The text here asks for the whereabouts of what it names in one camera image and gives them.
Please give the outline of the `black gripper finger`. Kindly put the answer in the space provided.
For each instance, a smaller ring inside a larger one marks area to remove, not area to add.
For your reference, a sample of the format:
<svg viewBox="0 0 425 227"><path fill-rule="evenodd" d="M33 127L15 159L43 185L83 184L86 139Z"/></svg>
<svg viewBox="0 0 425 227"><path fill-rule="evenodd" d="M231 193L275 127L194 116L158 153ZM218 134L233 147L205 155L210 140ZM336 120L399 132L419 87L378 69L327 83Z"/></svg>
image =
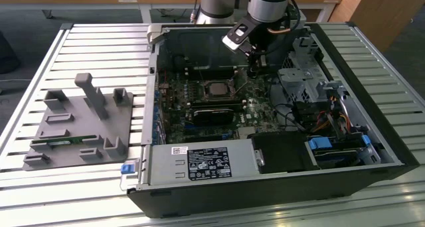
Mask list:
<svg viewBox="0 0 425 227"><path fill-rule="evenodd" d="M251 51L246 57L247 71L246 74L250 78L257 78L266 73L266 66L262 65L262 58L265 58L265 51Z"/></svg>

